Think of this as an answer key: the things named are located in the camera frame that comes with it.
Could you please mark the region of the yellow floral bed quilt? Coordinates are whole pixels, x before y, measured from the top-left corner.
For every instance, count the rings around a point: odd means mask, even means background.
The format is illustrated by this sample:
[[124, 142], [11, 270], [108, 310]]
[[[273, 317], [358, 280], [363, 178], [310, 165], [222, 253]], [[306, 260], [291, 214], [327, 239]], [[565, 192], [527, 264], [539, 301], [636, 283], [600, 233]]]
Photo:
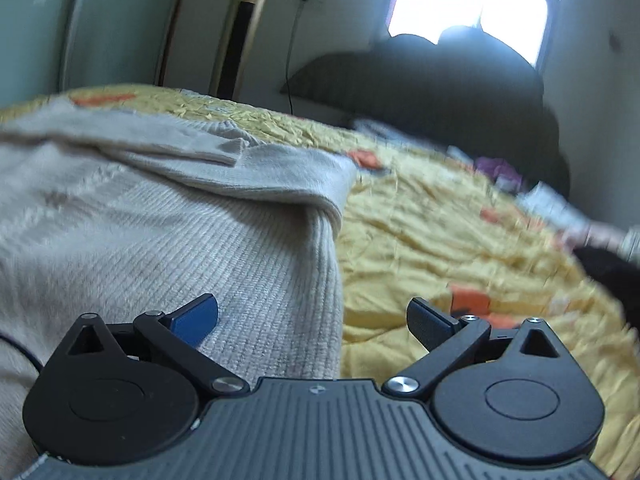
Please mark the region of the yellow floral bed quilt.
[[64, 98], [82, 108], [233, 122], [255, 138], [348, 157], [357, 174], [335, 247], [342, 281], [335, 377], [382, 382], [423, 356], [408, 331], [414, 296], [444, 312], [468, 292], [494, 321], [541, 316], [597, 388], [605, 418], [593, 459], [610, 477], [639, 473], [639, 343], [620, 304], [585, 274], [552, 231], [481, 174], [440, 155], [196, 93], [123, 86], [17, 105], [1, 125]]

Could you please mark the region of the purple cloth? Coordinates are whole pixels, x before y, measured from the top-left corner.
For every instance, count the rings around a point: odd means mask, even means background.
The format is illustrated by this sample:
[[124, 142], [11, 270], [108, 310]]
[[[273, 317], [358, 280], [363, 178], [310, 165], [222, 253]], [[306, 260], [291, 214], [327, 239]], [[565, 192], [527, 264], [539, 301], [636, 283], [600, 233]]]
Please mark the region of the purple cloth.
[[506, 160], [479, 157], [475, 159], [474, 166], [500, 191], [509, 194], [518, 194], [521, 191], [524, 179]]

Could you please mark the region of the patterned pillow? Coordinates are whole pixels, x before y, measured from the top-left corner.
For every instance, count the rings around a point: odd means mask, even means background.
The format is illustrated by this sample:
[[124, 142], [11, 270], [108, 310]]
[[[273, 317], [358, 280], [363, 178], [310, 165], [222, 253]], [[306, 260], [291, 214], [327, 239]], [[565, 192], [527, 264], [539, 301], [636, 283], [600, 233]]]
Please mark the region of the patterned pillow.
[[425, 148], [426, 150], [444, 154], [464, 164], [474, 164], [474, 159], [456, 146], [439, 144], [430, 139], [422, 138], [422, 136], [414, 136], [413, 134], [405, 133], [390, 125], [386, 125], [384, 122], [357, 117], [349, 122], [349, 128], [387, 143], [412, 146], [413, 148]]

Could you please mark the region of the grey upholstered headboard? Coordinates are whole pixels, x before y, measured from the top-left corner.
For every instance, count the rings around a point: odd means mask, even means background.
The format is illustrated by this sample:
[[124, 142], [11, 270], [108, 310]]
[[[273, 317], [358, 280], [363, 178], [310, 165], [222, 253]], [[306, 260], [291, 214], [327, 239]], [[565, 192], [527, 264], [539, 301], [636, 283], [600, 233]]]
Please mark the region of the grey upholstered headboard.
[[436, 44], [399, 35], [367, 51], [322, 54], [280, 91], [382, 122], [414, 140], [504, 159], [526, 180], [570, 192], [570, 166], [541, 76], [477, 28], [448, 28]]

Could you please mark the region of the gold tower fan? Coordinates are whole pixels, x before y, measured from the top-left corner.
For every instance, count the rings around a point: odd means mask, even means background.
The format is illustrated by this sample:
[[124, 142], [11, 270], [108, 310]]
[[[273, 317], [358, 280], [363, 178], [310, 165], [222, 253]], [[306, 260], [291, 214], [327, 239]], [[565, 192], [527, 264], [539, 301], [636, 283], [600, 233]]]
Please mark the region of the gold tower fan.
[[240, 95], [245, 66], [266, 0], [230, 0], [218, 42], [208, 93], [223, 100]]

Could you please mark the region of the white knit sweater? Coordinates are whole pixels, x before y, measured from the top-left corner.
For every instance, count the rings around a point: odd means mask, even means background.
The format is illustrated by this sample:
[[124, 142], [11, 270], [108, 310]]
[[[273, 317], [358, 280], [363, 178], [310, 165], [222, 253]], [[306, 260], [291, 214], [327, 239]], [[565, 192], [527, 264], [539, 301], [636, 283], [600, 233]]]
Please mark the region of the white knit sweater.
[[85, 312], [109, 323], [206, 292], [201, 349], [248, 382], [333, 378], [343, 295], [335, 240], [356, 178], [344, 155], [233, 122], [57, 98], [1, 126], [1, 472], [35, 460], [22, 405]]

